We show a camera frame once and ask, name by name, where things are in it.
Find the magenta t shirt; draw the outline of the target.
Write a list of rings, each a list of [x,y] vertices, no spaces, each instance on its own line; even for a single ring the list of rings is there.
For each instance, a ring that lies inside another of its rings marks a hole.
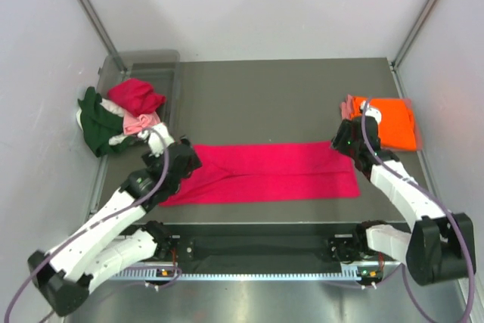
[[[261,203],[357,198],[350,158],[329,141],[286,144],[197,145],[202,166],[163,202],[186,204]]]

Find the red t shirt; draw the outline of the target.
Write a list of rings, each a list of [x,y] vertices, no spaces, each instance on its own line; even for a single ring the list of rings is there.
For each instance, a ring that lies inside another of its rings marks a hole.
[[[107,92],[107,98],[133,116],[154,113],[166,102],[166,96],[140,79],[127,79]]]

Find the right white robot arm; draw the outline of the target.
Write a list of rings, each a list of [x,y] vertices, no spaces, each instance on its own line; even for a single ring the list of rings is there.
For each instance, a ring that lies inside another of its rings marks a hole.
[[[381,220],[362,222],[352,234],[355,254],[362,259],[387,255],[405,265],[420,286],[472,278],[476,257],[471,218],[438,205],[397,155],[381,147],[377,127],[371,116],[343,120],[331,147],[353,160],[399,211],[409,230]]]

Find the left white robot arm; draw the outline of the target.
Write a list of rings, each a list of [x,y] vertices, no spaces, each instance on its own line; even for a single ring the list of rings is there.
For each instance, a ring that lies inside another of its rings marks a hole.
[[[73,236],[47,252],[37,250],[27,260],[34,285],[56,315],[75,312],[97,287],[124,269],[172,255],[175,242],[161,222],[138,226],[124,241],[117,238],[175,195],[202,163],[186,137],[162,142],[142,159],[146,167],[130,173]]]

